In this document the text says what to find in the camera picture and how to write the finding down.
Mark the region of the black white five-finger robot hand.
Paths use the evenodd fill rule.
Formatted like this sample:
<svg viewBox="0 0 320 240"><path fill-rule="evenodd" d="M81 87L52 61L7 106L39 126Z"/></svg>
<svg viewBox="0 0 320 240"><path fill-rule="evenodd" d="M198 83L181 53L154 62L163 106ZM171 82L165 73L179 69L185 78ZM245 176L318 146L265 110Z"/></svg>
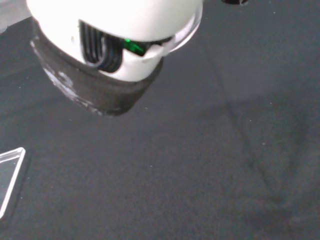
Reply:
<svg viewBox="0 0 320 240"><path fill-rule="evenodd" d="M128 112L198 30L201 0L28 0L30 45L52 84L102 116Z"/></svg>

